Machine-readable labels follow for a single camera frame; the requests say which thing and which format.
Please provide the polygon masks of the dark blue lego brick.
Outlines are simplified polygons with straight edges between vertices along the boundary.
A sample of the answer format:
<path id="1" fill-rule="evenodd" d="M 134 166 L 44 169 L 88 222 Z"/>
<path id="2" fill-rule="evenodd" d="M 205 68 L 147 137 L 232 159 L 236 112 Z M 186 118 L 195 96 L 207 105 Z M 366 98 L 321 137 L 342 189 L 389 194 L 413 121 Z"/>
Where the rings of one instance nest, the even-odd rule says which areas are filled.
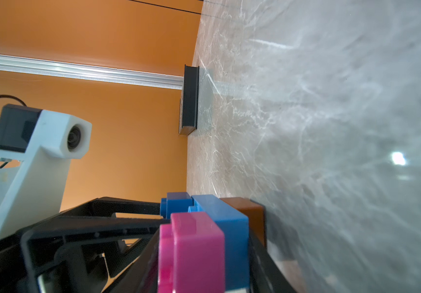
<path id="1" fill-rule="evenodd" d="M 193 206 L 193 199 L 187 192 L 168 192 L 160 202 L 160 215 L 169 219 L 172 213 L 188 212 L 188 207 Z"/>

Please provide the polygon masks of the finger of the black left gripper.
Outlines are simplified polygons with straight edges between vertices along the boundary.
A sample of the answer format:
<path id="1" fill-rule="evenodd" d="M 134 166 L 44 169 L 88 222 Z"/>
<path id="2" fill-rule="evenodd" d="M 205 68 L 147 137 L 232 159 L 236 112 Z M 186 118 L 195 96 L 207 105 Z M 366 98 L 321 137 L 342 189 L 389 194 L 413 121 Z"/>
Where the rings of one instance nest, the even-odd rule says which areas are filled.
<path id="1" fill-rule="evenodd" d="M 21 249 L 25 263 L 47 264 L 63 245 L 150 238 L 161 225 L 168 223 L 168 219 L 56 217 L 24 233 Z"/>
<path id="2" fill-rule="evenodd" d="M 60 217 L 115 218 L 116 214 L 160 215 L 160 203 L 102 197 L 60 212 Z"/>

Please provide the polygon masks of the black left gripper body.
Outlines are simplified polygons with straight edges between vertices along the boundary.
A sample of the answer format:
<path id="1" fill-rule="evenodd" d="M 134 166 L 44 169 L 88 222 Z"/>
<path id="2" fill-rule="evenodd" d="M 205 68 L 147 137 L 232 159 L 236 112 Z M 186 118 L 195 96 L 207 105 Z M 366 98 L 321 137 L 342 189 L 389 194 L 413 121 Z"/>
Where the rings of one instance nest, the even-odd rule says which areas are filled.
<path id="1" fill-rule="evenodd" d="M 27 264 L 21 239 L 34 226 L 0 240 L 0 293 L 104 293 L 152 238 L 66 244 L 56 251 L 53 261 Z"/>

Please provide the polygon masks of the pink lego brick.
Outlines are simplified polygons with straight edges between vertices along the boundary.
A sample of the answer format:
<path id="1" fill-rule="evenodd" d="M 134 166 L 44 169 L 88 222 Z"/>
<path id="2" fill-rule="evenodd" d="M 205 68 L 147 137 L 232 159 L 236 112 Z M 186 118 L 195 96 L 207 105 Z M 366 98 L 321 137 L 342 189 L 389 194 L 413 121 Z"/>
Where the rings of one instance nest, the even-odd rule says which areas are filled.
<path id="1" fill-rule="evenodd" d="M 159 293 L 225 292 L 225 235 L 205 212 L 171 215 L 160 226 Z"/>

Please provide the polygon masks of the orange lego brick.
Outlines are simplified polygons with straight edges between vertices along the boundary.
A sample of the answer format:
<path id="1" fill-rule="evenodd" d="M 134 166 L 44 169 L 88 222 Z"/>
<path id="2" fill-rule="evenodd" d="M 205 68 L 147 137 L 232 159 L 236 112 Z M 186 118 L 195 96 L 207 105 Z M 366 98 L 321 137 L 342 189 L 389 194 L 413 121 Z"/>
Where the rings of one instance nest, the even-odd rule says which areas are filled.
<path id="1" fill-rule="evenodd" d="M 266 247 L 267 226 L 264 206 L 243 197 L 221 198 L 221 200 L 248 217 L 249 228 L 256 234 L 262 245 Z"/>

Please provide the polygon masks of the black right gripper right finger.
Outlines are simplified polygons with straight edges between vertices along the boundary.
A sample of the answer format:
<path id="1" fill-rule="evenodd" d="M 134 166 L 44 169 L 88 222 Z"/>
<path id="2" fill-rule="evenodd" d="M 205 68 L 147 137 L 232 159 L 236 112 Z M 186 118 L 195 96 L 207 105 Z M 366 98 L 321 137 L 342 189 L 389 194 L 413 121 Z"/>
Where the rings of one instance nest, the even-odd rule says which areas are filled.
<path id="1" fill-rule="evenodd" d="M 248 238 L 249 293 L 296 293 L 256 234 Z"/>

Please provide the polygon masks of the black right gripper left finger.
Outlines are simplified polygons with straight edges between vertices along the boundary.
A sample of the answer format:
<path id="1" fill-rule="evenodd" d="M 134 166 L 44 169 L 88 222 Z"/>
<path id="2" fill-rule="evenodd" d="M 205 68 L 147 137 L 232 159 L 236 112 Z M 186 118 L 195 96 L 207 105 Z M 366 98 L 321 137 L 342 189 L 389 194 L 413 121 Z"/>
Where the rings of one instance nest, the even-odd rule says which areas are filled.
<path id="1" fill-rule="evenodd" d="M 160 232 L 157 231 L 138 259 L 104 291 L 105 293 L 157 292 L 159 236 Z"/>

